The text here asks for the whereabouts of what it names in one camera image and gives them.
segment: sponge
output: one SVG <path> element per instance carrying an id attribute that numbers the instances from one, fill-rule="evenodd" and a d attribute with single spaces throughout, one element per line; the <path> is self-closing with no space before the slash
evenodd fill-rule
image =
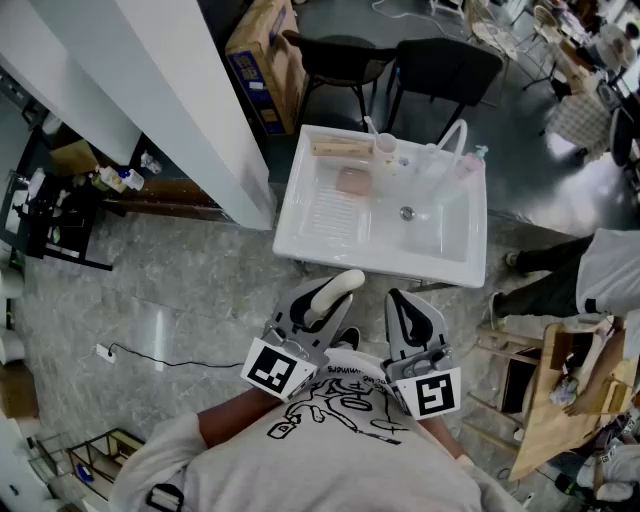
<path id="1" fill-rule="evenodd" d="M 371 192 L 371 181 L 371 174 L 367 171 L 343 167 L 338 174 L 336 190 L 357 196 L 368 196 Z"/>

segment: drain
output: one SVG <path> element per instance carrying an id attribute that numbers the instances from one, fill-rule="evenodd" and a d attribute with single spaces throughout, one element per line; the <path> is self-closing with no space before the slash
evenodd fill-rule
<path id="1" fill-rule="evenodd" d="M 411 206 L 403 206 L 402 208 L 400 208 L 400 217 L 402 217 L 402 220 L 413 220 L 415 215 L 416 212 L 413 211 L 413 208 L 411 208 Z"/>

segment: graphic print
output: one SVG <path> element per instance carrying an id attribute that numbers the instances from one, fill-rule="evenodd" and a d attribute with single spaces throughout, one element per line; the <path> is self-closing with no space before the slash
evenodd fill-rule
<path id="1" fill-rule="evenodd" d="M 269 437 L 286 438 L 307 417 L 315 423 L 334 419 L 355 434 L 393 445 L 399 445 L 401 441 L 390 436 L 396 432 L 408 430 L 391 419 L 389 404 L 394 399 L 380 385 L 371 386 L 359 380 L 351 381 L 333 377 L 312 383 L 303 395 L 299 395 L 299 399 L 287 407 L 283 421 L 276 423 L 269 430 L 267 433 Z M 374 409 L 372 404 L 374 400 L 384 400 L 382 413 Z M 353 411 L 358 411 L 358 414 L 350 414 Z M 371 413 L 371 417 L 367 418 L 362 413 Z"/>

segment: white pillar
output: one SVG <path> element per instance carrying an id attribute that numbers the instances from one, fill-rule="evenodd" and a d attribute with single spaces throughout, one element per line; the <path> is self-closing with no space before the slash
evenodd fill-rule
<path id="1" fill-rule="evenodd" d="M 196 0 L 30 0 L 82 68 L 236 222 L 270 229 L 269 170 Z"/>
<path id="2" fill-rule="evenodd" d="M 0 0 L 0 66 L 109 158 L 129 163 L 140 130 L 70 57 L 28 0 Z"/>

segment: white sink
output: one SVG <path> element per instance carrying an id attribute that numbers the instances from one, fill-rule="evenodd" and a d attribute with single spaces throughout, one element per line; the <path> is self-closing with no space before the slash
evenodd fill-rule
<path id="1" fill-rule="evenodd" d="M 398 141 L 398 157 L 381 168 L 369 160 L 311 155 L 311 137 L 331 135 L 373 142 L 373 135 L 319 126 L 302 127 L 273 251 L 296 260 L 381 274 L 441 281 L 461 286 L 484 284 L 487 201 L 484 173 L 456 183 L 444 205 L 429 202 L 429 191 L 446 161 L 425 165 L 425 146 Z M 340 169 L 367 170 L 368 196 L 336 190 Z M 413 220 L 403 220 L 409 206 Z"/>

